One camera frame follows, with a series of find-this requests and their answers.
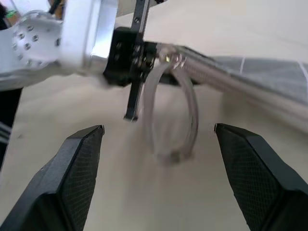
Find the cable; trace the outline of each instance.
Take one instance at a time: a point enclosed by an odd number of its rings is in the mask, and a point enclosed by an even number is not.
[[[8,144],[12,129],[6,124],[0,122],[0,143]]]
[[[52,4],[52,6],[50,7],[50,9],[49,9],[48,12],[49,12],[51,15],[53,15],[53,14],[56,12],[57,8],[59,7],[60,3],[61,3],[61,0],[54,0],[53,4]]]
[[[0,2],[0,19],[5,18],[6,15],[6,9]]]
[[[172,67],[172,63],[163,63],[158,67],[155,67],[147,77],[144,84],[144,127],[146,136],[152,146],[154,154],[165,164],[176,164],[183,160],[186,160],[192,156],[193,146],[198,134],[199,114],[198,104],[195,92],[193,90],[193,84],[186,75],[185,71],[179,67],[171,70],[171,73],[178,81],[182,90],[185,93],[186,100],[188,102],[189,117],[190,117],[190,129],[186,136],[183,145],[176,150],[168,150],[166,148],[159,148],[157,143],[157,137],[154,133],[154,103],[155,93],[159,80],[164,72]]]
[[[157,4],[165,2],[165,0],[155,0]]]

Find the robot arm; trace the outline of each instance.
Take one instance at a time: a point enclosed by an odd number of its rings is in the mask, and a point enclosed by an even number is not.
[[[68,1],[64,21],[30,11],[15,26],[0,31],[0,91],[54,75],[102,78],[117,8],[117,0]]]

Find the bolt hole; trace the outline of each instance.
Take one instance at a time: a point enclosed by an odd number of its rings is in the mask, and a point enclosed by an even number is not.
[[[28,30],[28,31],[32,31],[33,29],[34,29],[33,26],[28,26],[28,27],[27,27],[27,30]]]
[[[27,61],[27,66],[31,66],[31,65],[32,65],[32,60],[29,59],[29,60]]]
[[[122,43],[118,42],[117,45],[116,45],[116,48],[119,50],[121,47],[122,47]]]
[[[120,59],[120,55],[119,54],[116,54],[115,55],[115,61],[118,61]]]
[[[134,22],[137,23],[137,24],[140,23],[140,18],[135,18]]]
[[[24,35],[23,33],[21,33],[21,34],[18,35],[18,37],[19,37],[20,39],[24,39],[24,38],[25,38],[25,35]]]
[[[56,46],[56,47],[59,47],[60,44],[61,44],[61,39],[58,38],[58,39],[56,40],[56,42],[55,42],[55,46]]]
[[[38,41],[39,37],[37,35],[35,35],[35,36],[33,36],[32,39],[33,39],[34,42],[36,42],[36,41]]]
[[[26,43],[26,44],[25,44],[25,49],[26,49],[26,50],[29,50],[30,48],[31,48],[30,43]]]

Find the table surface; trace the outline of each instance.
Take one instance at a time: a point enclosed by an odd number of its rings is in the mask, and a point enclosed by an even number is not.
[[[17,10],[21,15],[28,11],[48,11],[50,4],[48,0],[0,0],[9,10]]]
[[[145,36],[208,55],[308,62],[307,6],[304,0],[169,0],[151,9]],[[117,23],[128,26],[131,18],[123,16]],[[262,135],[305,181],[307,137],[243,99],[207,86],[195,90],[200,108],[195,158],[165,168],[147,147],[142,110],[137,123],[123,120],[129,87],[100,89],[86,78],[70,76],[26,88],[0,181],[0,221],[66,137],[103,124],[106,134],[86,231],[249,230],[228,183],[214,124]],[[158,88],[155,116],[159,134],[171,145],[183,138],[188,112],[179,89]]]

